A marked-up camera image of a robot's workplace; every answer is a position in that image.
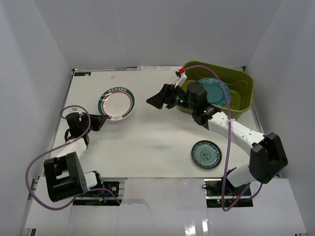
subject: plastic container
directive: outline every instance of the plastic container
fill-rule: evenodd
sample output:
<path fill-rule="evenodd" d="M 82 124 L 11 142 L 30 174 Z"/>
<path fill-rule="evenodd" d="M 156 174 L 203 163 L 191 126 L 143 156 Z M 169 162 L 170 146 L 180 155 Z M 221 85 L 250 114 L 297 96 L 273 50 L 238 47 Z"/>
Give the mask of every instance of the plastic container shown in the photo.
<path fill-rule="evenodd" d="M 250 75 L 243 71 L 229 69 L 217 65 L 211 65 L 200 61 L 187 62 L 183 68 L 188 68 L 193 65 L 203 65 L 212 69 L 218 77 L 224 81 L 232 93 L 231 102 L 231 116 L 234 119 L 238 119 L 241 114 L 249 110 L 252 106 L 254 80 Z M 213 77 L 213 74 L 205 68 L 193 68 L 186 71 L 187 80 L 182 85 L 183 90 L 187 90 L 189 83 L 198 81 L 202 78 Z M 227 114 L 227 107 L 218 106 L 224 113 Z M 192 111 L 184 108 L 180 108 L 181 111 L 191 114 Z"/>

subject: purple cable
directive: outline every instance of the purple cable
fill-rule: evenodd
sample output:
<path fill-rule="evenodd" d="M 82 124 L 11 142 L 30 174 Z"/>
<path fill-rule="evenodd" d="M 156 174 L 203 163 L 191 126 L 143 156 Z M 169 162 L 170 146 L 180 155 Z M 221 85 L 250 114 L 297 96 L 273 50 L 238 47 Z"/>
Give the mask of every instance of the purple cable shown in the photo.
<path fill-rule="evenodd" d="M 230 149 L 231 149 L 231 107 L 230 107 L 230 101 L 228 99 L 228 96 L 227 96 L 227 93 L 225 91 L 225 87 L 223 85 L 223 82 L 222 80 L 218 77 L 218 75 L 210 68 L 206 67 L 206 66 L 203 66 L 203 65 L 193 65 L 193 66 L 190 66 L 188 68 L 184 68 L 185 70 L 189 70 L 189 69 L 193 69 L 193 68 L 205 68 L 207 70 L 209 70 L 213 75 L 214 77 L 220 82 L 221 84 L 221 87 L 223 89 L 223 93 L 224 93 L 224 96 L 226 98 L 226 101 L 227 101 L 227 109 L 228 109 L 228 119 L 229 119 L 229 123 L 228 123 L 228 141 L 227 141 L 227 150 L 226 150 L 226 159 L 225 159 L 225 167 L 224 167 L 224 174 L 223 174 L 223 181 L 222 181 L 222 191 L 221 191 L 221 202 L 222 202 L 222 210 L 227 212 L 229 210 L 231 210 L 232 207 L 235 206 L 235 204 L 237 204 L 237 202 L 239 201 L 239 199 L 245 194 L 246 190 L 249 188 L 250 186 L 250 183 L 245 187 L 245 189 L 241 192 L 241 194 L 235 199 L 235 201 L 228 207 L 228 208 L 225 208 L 224 207 L 224 194 L 225 194 L 225 185 L 226 185 L 226 177 L 227 177 L 227 169 L 228 169 L 228 160 L 229 160 L 229 157 L 230 157 Z M 261 186 L 259 188 L 259 190 L 255 193 L 254 196 L 251 197 L 254 198 L 260 191 L 261 189 Z"/>
<path fill-rule="evenodd" d="M 91 118 L 90 118 L 90 116 L 89 116 L 88 111 L 87 111 L 85 108 L 83 108 L 83 107 L 81 107 L 81 106 L 78 106 L 78 105 L 71 105 L 71 106 L 67 106 L 67 107 L 63 108 L 62 111 L 61 111 L 61 117 L 62 117 L 62 118 L 64 118 L 64 117 L 63 117 L 63 112 L 64 112 L 66 109 L 71 108 L 71 107 L 78 107 L 78 108 L 81 108 L 82 110 L 84 110 L 84 111 L 86 112 L 86 114 L 88 115 L 88 120 L 89 120 L 88 128 L 87 128 L 87 129 L 83 132 L 83 134 L 81 134 L 78 138 L 74 139 L 74 140 L 72 141 L 72 143 L 73 143 L 73 142 L 75 142 L 75 141 L 81 139 L 84 135 L 86 135 L 86 133 L 88 132 L 88 130 L 89 130 L 90 127 L 91 127 Z M 30 169 L 31 169 L 32 165 L 35 163 L 35 161 L 37 161 L 37 160 L 40 159 L 41 157 L 43 157 L 43 156 L 45 156 L 45 155 L 47 155 L 47 154 L 49 154 L 49 153 L 51 153 L 51 152 L 53 152 L 53 151 L 56 151 L 56 150 L 58 150 L 58 149 L 60 149 L 60 148 L 65 147 L 65 146 L 67 146 L 67 145 L 69 145 L 69 144 L 71 144 L 71 142 L 65 143 L 65 144 L 63 144 L 63 145 L 60 145 L 60 146 L 58 146 L 58 147 L 55 147 L 55 148 L 53 148 L 53 149 L 51 149 L 51 150 L 49 150 L 49 151 L 46 151 L 46 152 L 42 153 L 41 155 L 39 155 L 38 157 L 36 157 L 33 161 L 31 161 L 30 164 L 29 164 L 29 166 L 26 168 L 26 172 L 25 172 L 25 184 L 26 184 L 26 188 L 28 189 L 30 195 L 35 199 L 35 201 L 37 201 L 41 206 L 43 206 L 43 207 L 45 207 L 45 208 L 47 208 L 47 209 L 49 209 L 49 210 L 62 210 L 62 209 L 65 209 L 66 207 L 68 207 L 70 204 L 72 204 L 72 203 L 74 202 L 74 200 L 75 200 L 76 197 L 74 197 L 69 203 L 67 203 L 66 205 L 64 205 L 64 206 L 62 206 L 62 207 L 51 207 L 51 206 L 46 205 L 46 204 L 43 203 L 43 202 L 34 194 L 34 192 L 32 191 L 32 188 L 31 188 L 30 183 L 29 183 L 29 172 L 30 172 Z M 91 189 L 91 190 L 89 190 L 89 192 L 92 192 L 92 191 L 99 191 L 99 190 L 104 190 L 104 191 L 106 191 L 106 192 L 109 192 L 109 193 L 115 198 L 115 200 L 120 204 L 119 200 L 116 198 L 116 196 L 115 196 L 109 189 L 106 189 L 106 188 L 104 188 L 104 189 L 103 189 L 103 188 Z"/>

